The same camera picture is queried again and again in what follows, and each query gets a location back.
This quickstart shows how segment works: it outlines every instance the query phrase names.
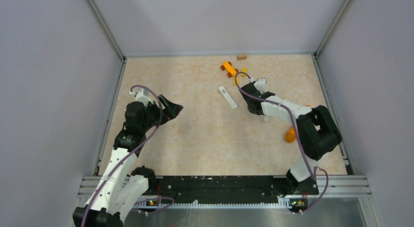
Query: metal frame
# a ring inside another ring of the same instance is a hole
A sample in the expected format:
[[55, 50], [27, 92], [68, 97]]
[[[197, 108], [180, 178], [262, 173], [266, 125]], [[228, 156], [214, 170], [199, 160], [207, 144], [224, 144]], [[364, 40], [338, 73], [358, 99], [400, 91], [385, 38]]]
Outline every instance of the metal frame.
[[[109, 27], [107, 26], [102, 14], [100, 13], [98, 7], [96, 6], [94, 0], [85, 0], [88, 6], [91, 9], [92, 14], [95, 16], [97, 23], [101, 27], [103, 33], [105, 34], [108, 42], [110, 43], [111, 47], [116, 52], [119, 59], [123, 62], [123, 65], [120, 69], [120, 74], [117, 80], [116, 88], [114, 90], [114, 94], [112, 96], [112, 104], [110, 107], [110, 111], [108, 114], [107, 122], [105, 125], [105, 132], [103, 134], [103, 138], [100, 144], [100, 151], [98, 154], [97, 166], [95, 167], [95, 171], [93, 174], [96, 175], [97, 168], [100, 165], [100, 161], [102, 159], [103, 151], [105, 148], [106, 139], [108, 137], [108, 131], [110, 127], [110, 123], [112, 121], [113, 111], [115, 108], [116, 99], [121, 87], [122, 77], [124, 74], [125, 66], [126, 66], [126, 58], [123, 55], [120, 47], [118, 46], [114, 36], [112, 35]], [[349, 6], [352, 4], [354, 0], [345, 0], [343, 5], [341, 6], [340, 10], [338, 11], [337, 15], [335, 16], [331, 26], [329, 27], [328, 31], [326, 32], [321, 44], [312, 55], [313, 63], [315, 65], [316, 73], [318, 75], [321, 88], [327, 103], [327, 107], [332, 113], [332, 116], [337, 123], [339, 129], [341, 130], [341, 121], [338, 117], [338, 114], [335, 109], [335, 104], [332, 101], [331, 92], [329, 90], [328, 84], [326, 82], [325, 74], [321, 68], [319, 63], [319, 56], [324, 51], [327, 43], [330, 41], [330, 38], [333, 36], [334, 32], [336, 31], [338, 25], [341, 23], [346, 11], [348, 10]], [[329, 186], [327, 193], [323, 196], [324, 199], [326, 198], [334, 198], [338, 201], [346, 200], [347, 198], [358, 198], [359, 203], [361, 206], [361, 211], [365, 218], [365, 222], [369, 227], [382, 227], [382, 220], [380, 218], [379, 212], [375, 206], [371, 189], [369, 187], [367, 178], [365, 175], [353, 175], [352, 170], [352, 158], [349, 156], [347, 151], [347, 142], [346, 139], [340, 145], [341, 152], [344, 158], [344, 163], [347, 168], [347, 172], [349, 175], [332, 175], [329, 176]], [[96, 186], [98, 185], [100, 177], [99, 176], [85, 176], [80, 186], [80, 190], [78, 193], [78, 198], [76, 202], [76, 206], [83, 206], [87, 199], [90, 197], [92, 192], [95, 190]], [[325, 186], [325, 177], [318, 176], [316, 180], [319, 187]], [[290, 195], [287, 196], [286, 199], [295, 199], [300, 198], [299, 195]], [[310, 198], [315, 198], [317, 195], [310, 195]], [[175, 208], [197, 208], [198, 204], [191, 204], [191, 205], [177, 205]], [[272, 208], [272, 207], [264, 207], [257, 205], [257, 208]]]

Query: robotic arm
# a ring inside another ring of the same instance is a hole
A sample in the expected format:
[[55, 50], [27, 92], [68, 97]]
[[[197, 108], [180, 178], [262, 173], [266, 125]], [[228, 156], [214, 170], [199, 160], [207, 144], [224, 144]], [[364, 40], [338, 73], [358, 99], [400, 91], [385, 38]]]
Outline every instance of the robotic arm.
[[[127, 173], [138, 158], [142, 147], [135, 154], [128, 157], [111, 176], [109, 176], [109, 173], [122, 158], [146, 139], [145, 134], [157, 125], [160, 117], [160, 125], [163, 125], [175, 119], [183, 109], [183, 106], [174, 104], [163, 95], [160, 95], [158, 98], [165, 107], [161, 112], [160, 108], [151, 101], [148, 91], [142, 88], [138, 93], [132, 91], [130, 94], [135, 96], [135, 101], [126, 106], [123, 128], [115, 138], [109, 164], [97, 187], [100, 187], [104, 181], [106, 183], [90, 207], [86, 217], [86, 227], [124, 226], [123, 222], [138, 198], [148, 189], [154, 188], [151, 187], [150, 181], [155, 179], [155, 173], [152, 169], [144, 166], [136, 168], [123, 188]], [[85, 207], [75, 209], [73, 221], [76, 227], [81, 226], [86, 207], [90, 204], [91, 198], [86, 202]]]
[[[331, 152], [341, 143], [342, 136], [326, 107], [320, 105], [310, 108], [281, 99], [274, 93], [267, 91], [265, 78], [256, 81], [251, 78], [250, 83], [241, 89], [260, 99], [279, 103], [279, 105], [276, 105], [259, 101], [241, 92], [248, 105], [249, 112], [264, 115], [265, 121], [268, 121], [270, 116], [274, 116], [292, 124], [288, 111], [281, 105], [283, 104], [292, 112], [293, 118], [296, 120], [300, 142], [311, 168], [314, 168], [325, 154]], [[311, 174], [304, 159], [300, 156], [295, 165], [287, 172], [286, 182], [281, 184], [279, 189], [281, 189], [282, 195], [295, 194], [301, 192], [310, 181]]]

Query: white wall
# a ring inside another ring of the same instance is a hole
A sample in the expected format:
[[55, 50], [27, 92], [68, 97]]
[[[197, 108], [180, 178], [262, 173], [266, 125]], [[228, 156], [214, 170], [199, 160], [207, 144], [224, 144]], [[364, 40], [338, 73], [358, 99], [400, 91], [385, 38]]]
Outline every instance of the white wall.
[[69, 225], [120, 67], [84, 0], [0, 0], [0, 226]]
[[386, 226], [414, 222], [414, 0], [355, 0], [321, 57]]
[[311, 53], [344, 0], [95, 0], [126, 56]]

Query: orange toy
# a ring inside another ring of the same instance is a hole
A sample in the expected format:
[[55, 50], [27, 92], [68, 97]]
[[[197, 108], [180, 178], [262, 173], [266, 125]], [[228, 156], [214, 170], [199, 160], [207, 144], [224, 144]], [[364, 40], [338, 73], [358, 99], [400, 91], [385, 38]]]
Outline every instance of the orange toy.
[[293, 130], [293, 126], [291, 126], [285, 135], [285, 141], [288, 143], [293, 143], [295, 139], [296, 139], [295, 130]]
[[230, 62], [223, 62], [223, 65], [220, 66], [220, 69], [223, 70], [223, 71], [224, 70], [227, 71], [227, 77], [228, 78], [234, 77], [239, 72], [239, 70], [234, 69], [231, 66]]

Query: orange cylinder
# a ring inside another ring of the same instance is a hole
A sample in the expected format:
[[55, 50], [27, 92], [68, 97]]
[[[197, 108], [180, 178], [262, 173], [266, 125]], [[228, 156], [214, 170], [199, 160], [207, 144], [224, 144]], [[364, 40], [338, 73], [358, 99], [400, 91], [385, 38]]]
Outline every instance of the orange cylinder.
[[293, 130], [293, 126], [286, 132], [285, 141], [288, 143], [293, 143], [296, 140], [295, 130]]

